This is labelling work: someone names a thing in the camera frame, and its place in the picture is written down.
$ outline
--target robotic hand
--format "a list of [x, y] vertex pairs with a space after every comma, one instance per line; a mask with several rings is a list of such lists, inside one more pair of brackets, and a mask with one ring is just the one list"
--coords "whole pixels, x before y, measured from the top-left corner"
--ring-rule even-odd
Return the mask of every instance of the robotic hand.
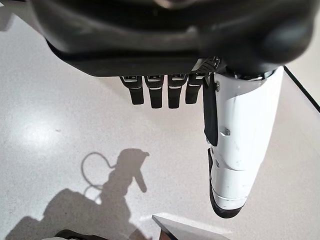
[[96, 77], [121, 76], [132, 103], [197, 101], [203, 86], [210, 199], [244, 206], [276, 115], [282, 65], [309, 45], [319, 0], [29, 0], [50, 49]]

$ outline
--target white countertop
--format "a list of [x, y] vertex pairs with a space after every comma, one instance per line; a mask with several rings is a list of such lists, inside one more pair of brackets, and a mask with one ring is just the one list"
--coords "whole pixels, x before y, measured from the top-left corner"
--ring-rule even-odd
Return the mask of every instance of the white countertop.
[[[166, 95], [162, 109], [151, 109], [144, 94], [145, 104], [133, 106], [117, 77], [91, 77], [60, 61], [18, 17], [0, 32], [0, 239], [40, 240], [63, 228], [110, 240], [135, 239], [139, 228], [135, 236], [156, 239], [157, 213], [213, 226], [231, 240], [319, 239], [320, 115], [291, 79], [251, 195], [232, 219], [210, 204], [201, 94], [177, 110], [166, 107]], [[149, 156], [142, 163], [132, 148]], [[106, 184], [84, 196], [81, 163], [92, 152], [119, 162], [109, 178], [103, 158], [88, 157], [86, 176]]]

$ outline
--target speckled white surface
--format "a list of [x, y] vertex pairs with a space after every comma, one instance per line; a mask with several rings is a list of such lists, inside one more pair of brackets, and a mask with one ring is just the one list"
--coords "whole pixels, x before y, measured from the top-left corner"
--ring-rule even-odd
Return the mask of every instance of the speckled white surface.
[[[287, 76], [251, 195], [227, 220], [210, 205], [201, 101], [154, 110], [144, 93], [145, 105], [131, 105], [117, 78], [91, 77], [60, 61], [18, 17], [0, 32], [0, 239], [40, 240], [63, 228], [156, 239], [157, 213], [214, 226], [232, 240], [319, 239], [320, 115]], [[132, 148], [149, 156], [119, 156]], [[81, 163], [92, 152], [119, 161], [108, 177], [101, 156], [87, 158], [85, 174], [106, 184], [83, 196]]]

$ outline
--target white robotic arm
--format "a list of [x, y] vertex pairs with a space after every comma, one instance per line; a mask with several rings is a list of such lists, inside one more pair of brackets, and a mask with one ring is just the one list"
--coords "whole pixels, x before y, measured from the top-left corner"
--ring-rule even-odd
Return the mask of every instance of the white robotic arm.
[[264, 160], [278, 107], [283, 67], [269, 77], [215, 74], [217, 142], [208, 150], [210, 200], [216, 214], [232, 218], [246, 203]]

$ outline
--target white plastic casing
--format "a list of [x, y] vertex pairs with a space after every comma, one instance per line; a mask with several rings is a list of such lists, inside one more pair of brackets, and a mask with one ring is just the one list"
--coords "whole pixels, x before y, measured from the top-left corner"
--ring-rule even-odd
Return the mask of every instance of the white plastic casing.
[[283, 78], [279, 67], [265, 80], [215, 75], [218, 144], [211, 146], [211, 184], [216, 204], [241, 208], [255, 182], [272, 133]]

